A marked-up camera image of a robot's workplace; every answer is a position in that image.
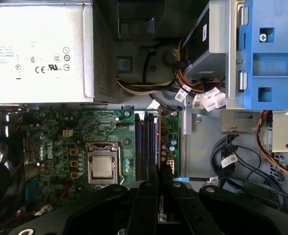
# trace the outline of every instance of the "black cable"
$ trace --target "black cable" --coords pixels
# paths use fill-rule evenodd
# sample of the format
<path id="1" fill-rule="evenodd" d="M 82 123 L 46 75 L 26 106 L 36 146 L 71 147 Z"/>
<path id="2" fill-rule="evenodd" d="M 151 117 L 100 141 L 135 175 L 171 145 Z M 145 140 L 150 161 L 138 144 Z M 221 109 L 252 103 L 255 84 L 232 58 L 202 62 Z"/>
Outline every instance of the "black cable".
<path id="1" fill-rule="evenodd" d="M 222 86 L 225 83 L 225 77 L 221 79 L 221 81 L 219 82 L 219 84 L 217 85 L 217 88 L 219 88 L 220 86 Z"/>
<path id="2" fill-rule="evenodd" d="M 250 165 L 249 163 L 245 162 L 237 153 L 236 151 L 234 150 L 234 147 L 231 143 L 231 141 L 229 141 L 229 137 L 226 138 L 226 145 L 227 147 L 229 148 L 230 152 L 231 153 L 234 153 L 236 155 L 236 157 L 238 158 L 238 162 L 239 164 L 241 164 L 242 166 L 246 167 L 247 169 L 249 170 L 254 170 L 254 172 L 258 175 L 260 175 L 262 178 L 264 178 L 266 181 L 268 181 L 269 183 L 272 183 L 274 184 L 276 187 L 278 187 L 278 189 L 282 192 L 284 192 L 284 189 L 281 187 L 281 185 L 279 184 L 279 182 L 274 179 L 274 178 L 271 178 L 270 175 L 266 174 L 265 172 L 263 171 L 260 171 L 258 169 L 256 169 L 255 167 L 253 167 L 252 165 Z M 280 206 L 277 208 L 278 210 L 280 211 L 284 211 L 286 209 L 286 200 L 285 200 L 285 197 L 281 196 L 281 195 L 277 195 L 278 196 L 278 199 L 279 199 L 279 202 L 280 202 Z"/>
<path id="3" fill-rule="evenodd" d="M 230 180 L 229 178 L 225 178 L 225 179 L 222 179 L 222 173 L 221 173 L 221 168 L 220 166 L 217 165 L 216 161 L 215 161 L 215 156 L 217 155 L 217 153 L 219 151 L 221 151 L 225 146 L 228 147 L 230 153 L 233 153 L 238 157 L 239 159 L 239 163 L 241 165 L 243 165 L 244 167 L 250 169 L 250 170 L 255 170 L 255 167 L 249 165 L 248 163 L 246 163 L 244 160 L 241 159 L 240 156 L 238 156 L 238 154 L 235 152 L 234 150 L 234 147 L 231 145 L 231 141 L 236 137 L 237 135 L 230 135 L 230 136 L 226 136 L 226 137 L 223 137 L 220 141 L 218 141 L 218 143 L 214 146 L 213 150 L 212 150 L 212 153 L 211 153 L 211 156 L 210 156 L 210 165 L 211 165 L 211 168 L 213 169 L 213 171 L 218 175 L 220 176 L 220 180 L 219 180 L 219 185 L 220 186 L 223 186 L 225 182 L 227 182 L 231 187 L 233 188 L 236 188 L 236 189 L 239 189 L 251 196 L 254 196 L 254 197 L 258 197 L 258 195 L 256 195 L 255 193 L 251 192 L 249 189 L 243 187 L 243 186 L 240 186 L 238 185 L 237 183 L 235 183 L 234 181 Z M 265 172 L 257 169 L 255 171 L 256 174 L 260 175 L 261 177 L 263 177 L 267 182 L 270 182 L 272 183 L 279 191 L 281 191 L 282 193 L 285 193 L 283 188 L 280 186 L 280 184 L 275 180 L 273 179 L 270 175 L 266 174 Z M 285 197 L 281 196 L 281 195 L 278 195 L 278 198 L 279 198 L 279 206 L 278 206 L 278 209 L 280 210 L 284 210 L 285 209 Z M 259 199 L 261 200 L 265 200 L 265 198 L 259 196 Z"/>
<path id="4" fill-rule="evenodd" d="M 253 173 L 255 173 L 256 170 L 260 169 L 261 163 L 262 163 L 262 161 L 261 161 L 261 155 L 260 155 L 259 153 L 257 153 L 257 152 L 256 152 L 255 150 L 253 150 L 253 149 L 250 149 L 250 148 L 247 148 L 247 147 L 244 147 L 244 146 L 240 146 L 240 145 L 237 145 L 237 147 L 238 147 L 238 148 L 242 148 L 242 149 L 249 150 L 249 151 L 255 153 L 255 154 L 258 156 L 258 158 L 259 158 L 259 164 L 258 164 L 257 168 L 255 168 L 253 171 L 250 172 L 250 174 L 248 174 L 248 176 L 246 177 L 246 179 L 245 179 L 245 181 L 244 181 L 244 185 L 245 185 L 245 182 L 248 180 L 248 178 L 249 178 Z"/>

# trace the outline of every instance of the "sticker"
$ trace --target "sticker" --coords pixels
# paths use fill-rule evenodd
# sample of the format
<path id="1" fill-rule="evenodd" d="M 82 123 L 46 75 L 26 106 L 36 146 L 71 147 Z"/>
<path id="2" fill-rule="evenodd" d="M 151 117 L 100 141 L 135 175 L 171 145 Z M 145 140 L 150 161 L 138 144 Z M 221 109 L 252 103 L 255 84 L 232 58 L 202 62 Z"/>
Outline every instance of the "sticker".
<path id="1" fill-rule="evenodd" d="M 193 100 L 193 107 L 192 109 L 203 109 L 203 106 L 201 105 L 199 98 L 202 97 L 204 94 L 196 94 Z"/>
<path id="2" fill-rule="evenodd" d="M 49 82 L 52 78 L 68 78 L 69 69 L 64 69 L 62 61 L 70 64 L 72 58 L 71 54 L 62 53 L 69 53 L 73 42 L 66 40 L 69 46 L 60 46 L 62 38 L 60 32 L 0 32 L 0 77 L 9 81 Z"/>
<path id="3" fill-rule="evenodd" d="M 210 178 L 209 178 L 209 181 L 207 181 L 207 183 L 216 183 L 218 180 L 219 180 L 219 177 L 218 177 L 218 176 L 216 176 L 216 177 L 210 177 Z"/>
<path id="4" fill-rule="evenodd" d="M 147 109 L 155 109 L 156 110 L 159 108 L 159 106 L 160 106 L 160 104 L 156 100 L 153 100 Z"/>
<path id="5" fill-rule="evenodd" d="M 190 88 L 189 86 L 183 85 L 183 88 L 185 90 L 187 90 L 188 92 L 190 92 L 192 90 L 192 88 Z M 177 93 L 177 95 L 175 96 L 175 99 L 179 102 L 183 102 L 183 100 L 186 98 L 186 96 L 188 95 L 188 93 L 186 91 L 184 91 L 183 89 L 180 89 Z"/>
<path id="6" fill-rule="evenodd" d="M 238 159 L 235 154 L 228 156 L 227 158 L 224 158 L 221 162 L 222 168 L 226 168 L 228 165 L 231 165 L 232 163 L 237 162 Z"/>
<path id="7" fill-rule="evenodd" d="M 207 24 L 202 28 L 202 41 L 204 42 L 207 39 Z"/>

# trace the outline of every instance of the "screw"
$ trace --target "screw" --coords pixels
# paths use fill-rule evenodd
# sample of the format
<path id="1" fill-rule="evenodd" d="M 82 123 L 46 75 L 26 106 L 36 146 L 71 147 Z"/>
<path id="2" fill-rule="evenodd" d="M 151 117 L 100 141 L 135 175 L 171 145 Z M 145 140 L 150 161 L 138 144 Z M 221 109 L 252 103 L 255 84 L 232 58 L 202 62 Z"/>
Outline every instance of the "screw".
<path id="1" fill-rule="evenodd" d="M 117 233 L 117 235 L 125 235 L 126 229 L 120 229 Z"/>
<path id="2" fill-rule="evenodd" d="M 206 188 L 207 192 L 215 192 L 215 190 L 213 188 Z"/>
<path id="3" fill-rule="evenodd" d="M 260 39 L 260 42 L 265 43 L 267 41 L 267 35 L 262 33 L 260 34 L 259 39 Z"/>
<path id="4" fill-rule="evenodd" d="M 18 233 L 18 235 L 33 235 L 34 229 L 25 229 Z"/>
<path id="5" fill-rule="evenodd" d="M 122 188 L 115 188 L 113 191 L 120 192 L 120 191 L 122 191 Z"/>
<path id="6" fill-rule="evenodd" d="M 179 182 L 174 182 L 174 183 L 173 183 L 173 186 L 174 186 L 174 187 L 177 187 L 177 188 L 178 188 L 178 187 L 181 187 L 181 183 L 179 183 Z"/>
<path id="7" fill-rule="evenodd" d="M 124 112 L 124 116 L 129 117 L 130 115 L 131 115 L 131 113 L 129 111 Z"/>

